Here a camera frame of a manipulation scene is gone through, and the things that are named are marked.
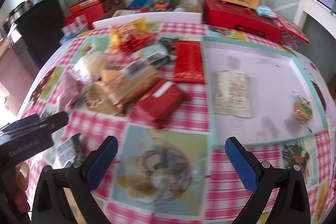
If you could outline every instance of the black cabinet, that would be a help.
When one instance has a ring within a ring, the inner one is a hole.
[[[39,68],[60,47],[63,19],[58,0],[42,0],[16,20],[27,51]]]

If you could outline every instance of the red gift bag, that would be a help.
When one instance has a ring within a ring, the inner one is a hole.
[[[202,53],[198,41],[177,41],[175,82],[205,83]]]

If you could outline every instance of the red gift box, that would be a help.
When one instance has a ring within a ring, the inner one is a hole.
[[[254,10],[220,0],[204,0],[204,18],[208,25],[250,33],[281,45],[281,28],[272,19]]]
[[[138,114],[153,127],[162,129],[166,120],[189,95],[181,91],[173,82],[160,80],[134,106]]]
[[[71,20],[74,18],[85,15],[88,25],[90,28],[92,28],[92,23],[95,22],[97,19],[102,17],[106,12],[110,11],[112,8],[116,7],[120,3],[122,3],[123,0],[105,0],[102,3],[99,3],[97,5],[91,6],[89,8],[85,8],[79,12],[76,12],[68,17],[66,17],[63,21],[64,24],[67,25]]]

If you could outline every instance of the gift box lid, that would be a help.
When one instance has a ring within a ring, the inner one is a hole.
[[[290,19],[284,17],[283,15],[277,14],[276,21],[278,22],[280,27],[283,27],[286,32],[292,34],[296,38],[306,42],[307,44],[310,44],[309,39],[306,37],[306,35],[299,29],[299,27]]]

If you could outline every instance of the label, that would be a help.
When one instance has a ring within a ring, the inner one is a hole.
[[[142,72],[148,67],[147,63],[143,60],[135,61],[131,63],[128,67],[122,69],[121,71],[126,75],[128,79],[133,78],[135,75]]]
[[[154,94],[154,98],[161,97],[174,83],[172,81],[165,82]]]
[[[66,140],[57,148],[57,156],[62,168],[76,157],[76,151],[71,139]]]
[[[152,55],[150,55],[149,57],[147,57],[147,60],[150,62],[150,63],[154,63],[155,61],[158,61],[166,56],[168,56],[169,53],[167,50],[161,50],[161,51],[158,51]]]
[[[95,0],[87,0],[87,1],[84,1],[84,2],[80,3],[79,6],[80,6],[80,7],[83,7],[83,6],[85,6],[85,5],[87,5],[87,4],[90,4],[90,3],[94,2],[94,1],[95,1]]]

